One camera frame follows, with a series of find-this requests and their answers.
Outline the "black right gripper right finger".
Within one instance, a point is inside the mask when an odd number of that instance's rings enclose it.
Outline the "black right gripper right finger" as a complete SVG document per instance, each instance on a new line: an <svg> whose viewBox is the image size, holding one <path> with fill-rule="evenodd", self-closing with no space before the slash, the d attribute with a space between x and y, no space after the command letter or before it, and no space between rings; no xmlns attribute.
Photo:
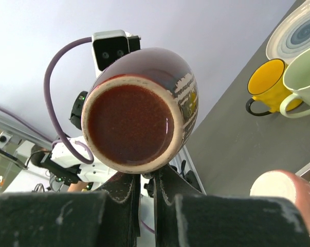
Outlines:
<svg viewBox="0 0 310 247"><path fill-rule="evenodd" d="M310 246L287 199L207 196L170 166L153 177L157 246Z"/></svg>

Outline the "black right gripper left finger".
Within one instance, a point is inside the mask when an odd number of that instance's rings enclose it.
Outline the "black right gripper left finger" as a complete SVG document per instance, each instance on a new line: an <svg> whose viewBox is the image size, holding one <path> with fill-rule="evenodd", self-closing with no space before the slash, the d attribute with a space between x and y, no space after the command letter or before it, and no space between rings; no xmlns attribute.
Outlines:
<svg viewBox="0 0 310 247"><path fill-rule="evenodd" d="M140 177L118 172L91 192L0 194L0 246L135 246Z"/></svg>

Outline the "dark brown red mug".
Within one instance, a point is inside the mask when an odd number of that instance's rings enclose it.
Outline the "dark brown red mug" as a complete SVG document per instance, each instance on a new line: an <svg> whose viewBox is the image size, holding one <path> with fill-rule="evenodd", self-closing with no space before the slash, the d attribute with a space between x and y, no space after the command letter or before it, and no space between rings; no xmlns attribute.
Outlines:
<svg viewBox="0 0 310 247"><path fill-rule="evenodd" d="M82 110L93 155L124 173L155 171L180 151L198 115L198 88L188 63L164 48L145 48L97 78Z"/></svg>

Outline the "yellow mug black handle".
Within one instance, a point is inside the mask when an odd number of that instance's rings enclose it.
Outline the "yellow mug black handle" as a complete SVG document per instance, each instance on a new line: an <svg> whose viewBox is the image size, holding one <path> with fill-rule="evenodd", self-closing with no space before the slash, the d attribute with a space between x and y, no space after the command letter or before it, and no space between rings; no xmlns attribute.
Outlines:
<svg viewBox="0 0 310 247"><path fill-rule="evenodd" d="M291 91L283 84L283 75L288 64L279 58L271 59L258 67L251 75L247 90L251 98L246 102L246 111L253 116L266 116L280 111L282 101ZM260 101L269 107L269 110L256 113L251 109L254 102Z"/></svg>

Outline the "light green mug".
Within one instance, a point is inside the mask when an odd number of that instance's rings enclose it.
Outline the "light green mug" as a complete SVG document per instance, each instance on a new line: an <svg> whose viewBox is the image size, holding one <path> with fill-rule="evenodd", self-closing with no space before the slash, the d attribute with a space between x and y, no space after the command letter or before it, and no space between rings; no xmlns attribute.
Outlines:
<svg viewBox="0 0 310 247"><path fill-rule="evenodd" d="M296 99L310 106L310 48L298 55L288 66L283 75L283 85L291 91L291 95L281 102L280 113L287 118L310 115L310 108L298 113L287 112L287 107Z"/></svg>

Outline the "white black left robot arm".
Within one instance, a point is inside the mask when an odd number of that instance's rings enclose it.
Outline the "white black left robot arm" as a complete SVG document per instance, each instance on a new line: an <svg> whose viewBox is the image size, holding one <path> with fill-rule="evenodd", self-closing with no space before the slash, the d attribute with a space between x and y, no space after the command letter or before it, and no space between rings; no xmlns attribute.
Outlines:
<svg viewBox="0 0 310 247"><path fill-rule="evenodd" d="M82 91L73 103L70 113L70 122L81 130L82 107L86 100L87 91ZM69 138L69 142L83 155L88 156L90 151L87 149L83 136ZM104 184L116 171L101 163L94 156L92 164L84 164L67 149L60 139L52 144L52 151L45 154L40 164L53 173L59 182L64 182L68 186L82 181L87 183L87 190L95 190Z"/></svg>

